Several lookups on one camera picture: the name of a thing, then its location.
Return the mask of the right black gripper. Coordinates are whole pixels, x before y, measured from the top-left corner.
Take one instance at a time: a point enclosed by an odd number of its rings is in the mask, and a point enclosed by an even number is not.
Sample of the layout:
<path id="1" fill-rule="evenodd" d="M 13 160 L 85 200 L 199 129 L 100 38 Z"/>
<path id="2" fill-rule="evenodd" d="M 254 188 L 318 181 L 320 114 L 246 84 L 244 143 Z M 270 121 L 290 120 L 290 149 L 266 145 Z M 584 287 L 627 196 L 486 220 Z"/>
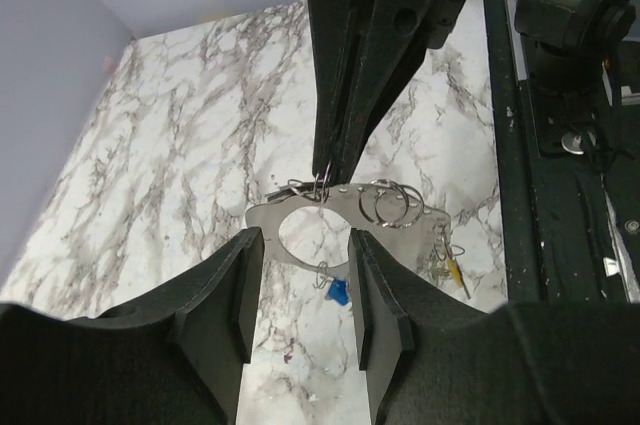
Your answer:
<path id="1" fill-rule="evenodd" d="M 440 49 L 466 0 L 307 0 L 316 81 L 312 172 L 349 180 L 369 137 Z"/>

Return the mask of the silver key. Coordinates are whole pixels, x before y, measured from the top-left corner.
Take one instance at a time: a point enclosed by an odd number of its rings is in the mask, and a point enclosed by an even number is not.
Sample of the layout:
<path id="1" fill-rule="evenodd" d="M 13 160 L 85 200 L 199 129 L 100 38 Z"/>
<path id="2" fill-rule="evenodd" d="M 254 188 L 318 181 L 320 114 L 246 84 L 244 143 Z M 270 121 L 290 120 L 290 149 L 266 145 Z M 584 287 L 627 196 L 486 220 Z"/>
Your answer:
<path id="1" fill-rule="evenodd" d="M 289 179 L 288 182 L 281 186 L 277 191 L 268 193 L 266 200 L 268 202 L 276 202 L 287 198 L 298 196 L 306 200 L 317 202 L 318 189 L 316 182 L 302 182 L 297 179 Z"/>

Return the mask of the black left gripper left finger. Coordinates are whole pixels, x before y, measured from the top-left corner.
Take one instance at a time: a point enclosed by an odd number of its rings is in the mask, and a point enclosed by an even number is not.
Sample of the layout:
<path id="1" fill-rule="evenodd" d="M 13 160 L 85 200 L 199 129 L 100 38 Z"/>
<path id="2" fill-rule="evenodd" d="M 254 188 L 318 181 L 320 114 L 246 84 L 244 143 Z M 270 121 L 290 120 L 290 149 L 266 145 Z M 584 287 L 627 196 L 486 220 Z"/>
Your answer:
<path id="1" fill-rule="evenodd" d="M 263 235 L 95 318 L 1 307 L 5 424 L 232 424 L 256 324 Z"/>

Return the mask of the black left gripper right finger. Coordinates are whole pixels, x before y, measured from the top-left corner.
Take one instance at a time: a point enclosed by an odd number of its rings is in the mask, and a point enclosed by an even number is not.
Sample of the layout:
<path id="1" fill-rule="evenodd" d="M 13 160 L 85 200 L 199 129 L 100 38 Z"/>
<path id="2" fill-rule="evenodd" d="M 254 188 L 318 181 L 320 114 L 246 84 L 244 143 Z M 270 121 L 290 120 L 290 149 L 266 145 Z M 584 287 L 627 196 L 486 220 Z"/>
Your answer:
<path id="1" fill-rule="evenodd" d="M 375 424 L 635 424 L 639 308 L 510 302 L 483 313 L 353 230 L 356 343 Z"/>

